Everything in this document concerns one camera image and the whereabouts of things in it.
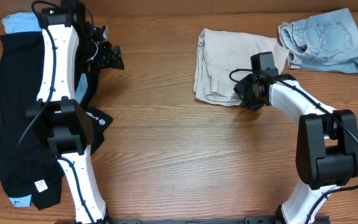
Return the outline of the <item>beige cotton shorts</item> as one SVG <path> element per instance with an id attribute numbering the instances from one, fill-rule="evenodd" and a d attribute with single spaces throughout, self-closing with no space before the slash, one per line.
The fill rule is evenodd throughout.
<path id="1" fill-rule="evenodd" d="M 273 53 L 275 67 L 283 71 L 289 50 L 276 38 L 204 28 L 198 38 L 195 98 L 213 105 L 239 105 L 241 100 L 229 74 L 237 68 L 250 69 L 250 57 L 262 52 Z"/>

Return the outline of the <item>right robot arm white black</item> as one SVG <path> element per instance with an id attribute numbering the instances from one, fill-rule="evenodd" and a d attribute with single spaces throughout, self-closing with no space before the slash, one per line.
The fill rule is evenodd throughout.
<path id="1" fill-rule="evenodd" d="M 234 92 L 241 106 L 256 111 L 273 106 L 297 126 L 296 170 L 299 181 L 274 215 L 248 216 L 245 223 L 329 223 L 317 217 L 325 201 L 336 192 L 358 188 L 347 183 L 358 177 L 357 118 L 351 110 L 336 110 L 304 91 L 295 77 L 281 75 L 273 54 L 250 58 L 247 75 L 236 81 Z"/>

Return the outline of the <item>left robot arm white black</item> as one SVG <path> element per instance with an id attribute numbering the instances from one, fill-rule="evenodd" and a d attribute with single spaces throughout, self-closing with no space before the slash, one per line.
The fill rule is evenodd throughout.
<path id="1" fill-rule="evenodd" d="M 121 50 L 108 41 L 108 27 L 86 21 L 81 1 L 48 3 L 36 15 L 44 39 L 42 84 L 26 110 L 40 143 L 52 153 L 67 178 L 75 204 L 75 223 L 111 223 L 91 161 L 93 124 L 75 95 L 75 75 L 124 69 Z"/>

